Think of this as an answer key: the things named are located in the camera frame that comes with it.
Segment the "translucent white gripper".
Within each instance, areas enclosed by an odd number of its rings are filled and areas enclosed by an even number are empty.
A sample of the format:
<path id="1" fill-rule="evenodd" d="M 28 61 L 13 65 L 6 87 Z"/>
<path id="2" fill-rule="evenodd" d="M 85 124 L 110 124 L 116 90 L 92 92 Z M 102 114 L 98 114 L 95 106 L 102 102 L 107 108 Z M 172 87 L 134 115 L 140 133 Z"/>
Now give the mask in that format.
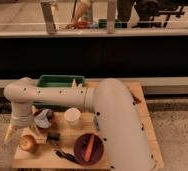
<path id="1" fill-rule="evenodd" d="M 12 135 L 15 133 L 17 128 L 26 128 L 30 126 L 33 123 L 33 116 L 32 115 L 27 115 L 27 116 L 11 116 L 10 123 L 13 125 L 10 125 L 7 129 L 4 142 L 8 143 L 12 137 Z"/>

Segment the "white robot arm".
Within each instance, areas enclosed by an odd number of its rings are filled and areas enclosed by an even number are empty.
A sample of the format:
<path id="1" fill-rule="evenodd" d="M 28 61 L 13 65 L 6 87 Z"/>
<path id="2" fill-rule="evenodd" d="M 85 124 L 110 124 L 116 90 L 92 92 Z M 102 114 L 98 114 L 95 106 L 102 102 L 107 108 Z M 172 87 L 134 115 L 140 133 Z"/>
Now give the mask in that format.
<path id="1" fill-rule="evenodd" d="M 152 171 L 155 161 L 142 130 L 133 97 L 118 79 L 107 78 L 95 87 L 38 87 L 28 77 L 8 84 L 4 96 L 11 101 L 11 120 L 5 138 L 33 123 L 34 102 L 76 107 L 98 115 L 101 136 L 114 171 Z"/>

